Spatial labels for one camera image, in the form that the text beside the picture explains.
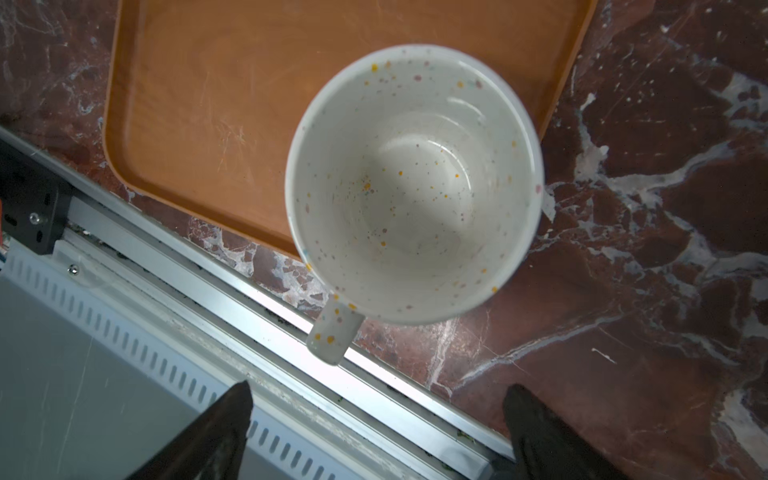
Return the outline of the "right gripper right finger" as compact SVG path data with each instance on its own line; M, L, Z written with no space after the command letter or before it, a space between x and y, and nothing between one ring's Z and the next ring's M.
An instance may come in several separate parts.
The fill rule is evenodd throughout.
M523 385L507 389L503 413L515 455L504 479L627 477Z

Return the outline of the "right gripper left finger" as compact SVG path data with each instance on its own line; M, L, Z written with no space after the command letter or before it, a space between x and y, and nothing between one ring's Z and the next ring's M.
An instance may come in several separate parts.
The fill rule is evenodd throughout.
M234 384L129 477L237 479L252 410L249 384Z

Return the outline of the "white speckled mug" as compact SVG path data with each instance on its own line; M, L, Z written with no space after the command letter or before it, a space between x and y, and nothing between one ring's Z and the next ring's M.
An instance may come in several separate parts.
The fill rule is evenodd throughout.
M522 101L475 58L401 45L343 69L286 166L292 238L329 291L308 349L335 365L367 319L419 326L484 303L522 264L543 187Z

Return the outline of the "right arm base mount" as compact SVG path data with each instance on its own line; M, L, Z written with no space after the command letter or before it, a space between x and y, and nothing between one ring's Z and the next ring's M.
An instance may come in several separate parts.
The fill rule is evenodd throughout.
M1 143L2 230L38 255L50 255L61 239L73 187L34 161Z

